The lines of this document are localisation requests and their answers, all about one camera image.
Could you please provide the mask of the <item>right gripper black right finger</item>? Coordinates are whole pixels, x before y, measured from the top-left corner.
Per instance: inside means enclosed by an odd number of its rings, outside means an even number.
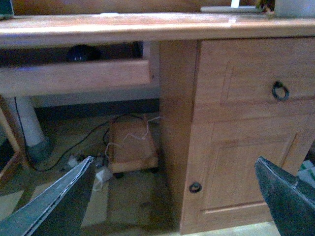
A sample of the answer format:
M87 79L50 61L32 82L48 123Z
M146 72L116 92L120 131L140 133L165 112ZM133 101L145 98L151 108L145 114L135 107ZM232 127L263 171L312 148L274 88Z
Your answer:
M315 188L263 156L255 162L261 195L282 236L315 234Z

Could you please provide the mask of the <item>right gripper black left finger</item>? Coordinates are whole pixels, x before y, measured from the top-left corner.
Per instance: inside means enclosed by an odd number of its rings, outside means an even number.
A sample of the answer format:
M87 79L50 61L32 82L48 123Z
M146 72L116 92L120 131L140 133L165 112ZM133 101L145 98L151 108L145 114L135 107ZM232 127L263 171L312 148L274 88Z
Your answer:
M92 195L94 158L89 156L0 223L2 236L78 236Z

